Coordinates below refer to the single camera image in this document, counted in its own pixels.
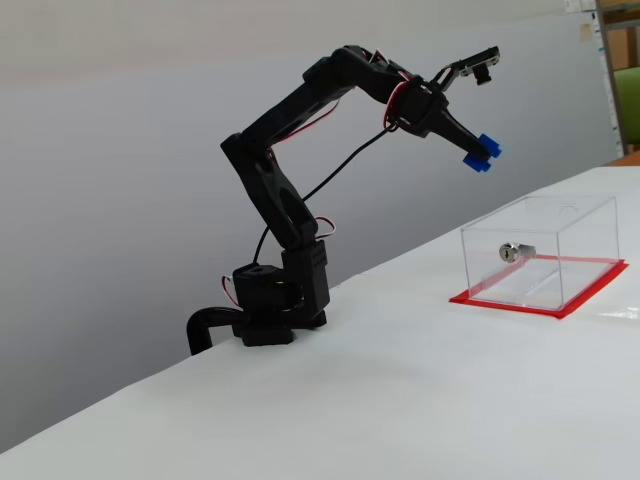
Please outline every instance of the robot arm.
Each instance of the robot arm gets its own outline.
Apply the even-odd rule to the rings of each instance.
[[[316,240],[318,224],[297,190],[280,170],[272,147],[295,133],[318,111],[359,87],[386,104],[385,129],[402,129],[425,138],[433,132],[468,152],[465,163],[478,171],[489,168],[497,144],[477,138],[448,111],[444,92],[458,76],[474,74],[479,85],[491,80],[489,66],[500,59],[497,47],[445,67],[425,81],[379,52],[346,46],[324,57],[304,74],[304,83],[242,133],[221,145],[251,201],[273,232],[283,267],[246,265],[233,274],[243,311],[209,308],[187,324],[192,354],[211,347],[208,328],[232,325],[245,345],[287,344],[292,329],[314,329],[326,323],[329,303],[324,242]]]
[[[336,50],[322,58],[303,74],[304,83],[242,133],[222,143],[231,164],[238,172],[249,197],[282,248],[297,248],[312,240],[318,226],[296,189],[282,173],[271,147],[285,139],[319,110],[339,100],[354,87],[371,98],[390,106],[390,124],[425,138],[436,133],[481,161],[491,157],[487,148],[458,123],[447,110],[444,91],[459,75],[478,72],[482,83],[490,80],[487,64],[500,58],[497,47],[471,59],[456,62],[431,82],[410,74],[394,62],[358,46]],[[438,83],[445,71],[448,74]],[[306,224],[309,238],[303,239]]]

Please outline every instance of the clear acrylic box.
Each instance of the clear acrylic box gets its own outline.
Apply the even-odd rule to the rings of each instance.
[[[462,228],[469,299],[558,311],[620,262],[615,197],[529,196]]]

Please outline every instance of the red mat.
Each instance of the red mat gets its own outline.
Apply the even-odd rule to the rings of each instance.
[[[553,258],[557,258],[557,257],[552,257],[552,256],[548,256],[548,255],[538,255],[538,258],[553,259]],[[602,260],[592,259],[592,261],[594,261],[594,262],[600,261],[601,262]],[[544,310],[544,309],[541,309],[541,308],[518,307],[516,305],[504,305],[504,304],[493,303],[493,302],[484,302],[484,301],[480,301],[480,300],[472,300],[472,299],[469,298],[469,290],[465,290],[460,295],[457,295],[457,296],[451,298],[449,301],[451,303],[460,303],[462,305],[473,305],[474,307],[493,308],[493,309],[496,309],[496,310],[510,310],[512,312],[536,313],[536,314],[539,314],[539,315],[548,315],[550,317],[555,317],[557,319],[561,319],[561,318],[566,317],[570,313],[575,312],[578,308],[580,308],[582,306],[583,303],[585,303],[587,300],[589,300],[591,297],[593,297],[596,293],[598,293],[604,287],[609,285],[609,283],[611,283],[618,275],[620,275],[622,272],[624,272],[628,266],[629,266],[629,264],[625,263],[624,260],[619,260],[618,263],[616,263],[613,266],[613,268],[611,268],[611,270],[609,270],[602,277],[600,277],[593,285],[591,285],[589,288],[587,288],[584,292],[582,292],[580,295],[578,295],[573,300],[571,300],[569,303],[567,303],[562,310]],[[505,277],[509,276],[509,274],[511,274],[517,268],[519,268],[519,267],[506,268],[502,272],[499,272],[499,273],[495,274],[493,277],[488,279],[489,285],[495,285],[500,280],[502,280]],[[474,292],[474,294],[475,294],[475,292],[478,292],[481,289],[482,289],[481,285],[476,285],[476,286],[471,288],[471,290],[472,290],[472,292]]]

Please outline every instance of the white wall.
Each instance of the white wall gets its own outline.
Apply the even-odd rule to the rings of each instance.
[[[563,8],[562,0],[0,0],[0,82],[309,46],[387,45],[399,34]]]
[[[297,16],[317,5],[280,3]],[[310,205],[338,223],[328,242],[332,285],[614,157],[602,72],[595,46],[579,43],[579,18],[413,28],[416,12],[432,25],[439,16],[452,22],[448,3],[460,11],[468,2],[434,3],[427,15],[424,2],[407,1],[406,31],[398,11],[370,14],[385,41],[350,21],[368,46],[426,76],[499,45],[494,82],[480,90],[461,79],[449,96],[454,115],[500,141],[505,154],[493,173],[479,175],[445,141],[402,132],[363,153]],[[232,2],[216,5],[217,25],[227,25]],[[369,2],[354,5],[367,11]],[[473,8],[465,7],[468,17],[484,12]],[[268,29],[280,33],[253,54],[231,55],[226,47],[243,38],[246,22],[230,18],[239,32],[213,46],[212,57],[225,53],[215,61],[78,77],[69,67],[54,80],[55,62],[38,70],[34,55],[12,70],[20,58],[3,53],[10,68],[0,89],[0,450],[184,358],[188,317],[225,305],[220,275],[251,260],[262,222],[218,145],[295,88],[317,58],[358,35],[333,38],[327,27],[310,32],[317,43],[279,44],[291,27],[281,13],[283,23]],[[279,46],[267,49],[269,40]],[[93,68],[74,58],[69,65]],[[278,148],[283,169],[309,191],[380,130],[383,110],[350,94],[331,120]],[[263,260],[277,262],[278,252],[270,240]]]

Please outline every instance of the white tabletop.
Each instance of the white tabletop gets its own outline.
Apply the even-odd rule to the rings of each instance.
[[[321,330],[216,346],[0,456],[0,478],[638,479],[638,185],[600,168],[544,190],[616,195],[631,263],[563,321],[448,303],[454,231],[333,289]]]

